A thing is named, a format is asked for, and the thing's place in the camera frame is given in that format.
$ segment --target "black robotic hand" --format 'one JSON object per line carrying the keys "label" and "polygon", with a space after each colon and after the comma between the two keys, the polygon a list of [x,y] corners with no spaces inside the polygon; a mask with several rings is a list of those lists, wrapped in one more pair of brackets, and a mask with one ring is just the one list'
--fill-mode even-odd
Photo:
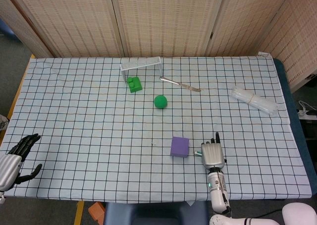
{"label": "black robotic hand", "polygon": [[15,184],[33,179],[42,168],[38,164],[35,170],[29,174],[20,176],[20,169],[28,156],[32,146],[41,136],[37,133],[22,138],[6,155],[0,156],[0,204],[4,202],[4,192],[11,189]]}

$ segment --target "blue chair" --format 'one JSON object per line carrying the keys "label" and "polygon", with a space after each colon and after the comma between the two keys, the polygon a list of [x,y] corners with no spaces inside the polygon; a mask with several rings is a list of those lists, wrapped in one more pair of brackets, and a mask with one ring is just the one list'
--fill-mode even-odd
{"label": "blue chair", "polygon": [[104,225],[208,225],[208,202],[107,203]]}

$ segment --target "white robot part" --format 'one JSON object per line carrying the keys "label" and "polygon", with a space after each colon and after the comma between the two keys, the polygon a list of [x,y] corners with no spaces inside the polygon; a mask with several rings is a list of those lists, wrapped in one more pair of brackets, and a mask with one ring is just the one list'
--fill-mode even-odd
{"label": "white robot part", "polygon": [[211,172],[207,177],[213,211],[218,214],[228,213],[227,209],[230,208],[230,205],[223,173]]}
{"label": "white robot part", "polygon": [[22,157],[14,154],[0,156],[0,191],[7,191],[16,180],[22,166]]}
{"label": "white robot part", "polygon": [[0,204],[4,204],[5,203],[5,197],[4,197],[4,192],[0,191]]}
{"label": "white robot part", "polygon": [[285,225],[317,225],[315,210],[303,203],[287,204],[282,209]]}
{"label": "white robot part", "polygon": [[216,214],[209,221],[209,225],[279,225],[271,219],[232,219]]}

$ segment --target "cable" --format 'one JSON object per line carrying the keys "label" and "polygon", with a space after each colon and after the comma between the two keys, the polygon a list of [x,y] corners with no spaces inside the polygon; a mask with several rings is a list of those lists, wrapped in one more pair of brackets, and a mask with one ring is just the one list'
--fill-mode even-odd
{"label": "cable", "polygon": [[[222,171],[220,171],[220,172],[222,173],[222,182],[224,182],[223,172],[222,172]],[[222,188],[222,182],[221,182],[221,180],[220,180],[219,172],[218,172],[218,171],[217,171],[217,177],[218,177],[218,180],[219,180],[219,183],[220,183],[220,190],[221,190],[221,193],[222,193],[223,202],[224,202],[224,204],[226,205],[226,208],[227,208],[227,209],[226,209],[225,211],[223,211],[222,213],[230,213],[230,212],[231,212],[231,208],[230,208],[230,206],[229,206],[229,202],[228,202],[226,196],[224,195],[223,188]]]}
{"label": "cable", "polygon": [[304,101],[299,100],[298,103],[299,103],[300,106],[302,106],[302,109],[303,109],[302,114],[303,114],[303,115],[308,111],[308,110],[306,110],[306,107],[311,108],[311,109],[313,109],[313,110],[317,110],[317,107],[316,107],[316,106],[311,106],[311,105],[307,104],[307,103],[304,102]]}
{"label": "cable", "polygon": [[263,215],[260,215],[260,216],[254,217],[254,218],[255,218],[255,219],[262,218],[262,217],[264,217],[264,216],[270,215],[270,214],[275,213],[275,212],[278,212],[278,211],[282,211],[282,209],[273,210],[272,212],[269,212],[269,213],[267,213],[267,214],[263,214]]}

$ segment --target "orange object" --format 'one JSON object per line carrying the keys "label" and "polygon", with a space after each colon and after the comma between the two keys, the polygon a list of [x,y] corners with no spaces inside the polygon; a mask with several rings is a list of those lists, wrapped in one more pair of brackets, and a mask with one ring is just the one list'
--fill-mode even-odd
{"label": "orange object", "polygon": [[99,225],[103,225],[105,210],[106,209],[101,202],[95,202],[92,206],[89,207],[88,212],[93,220],[97,221]]}

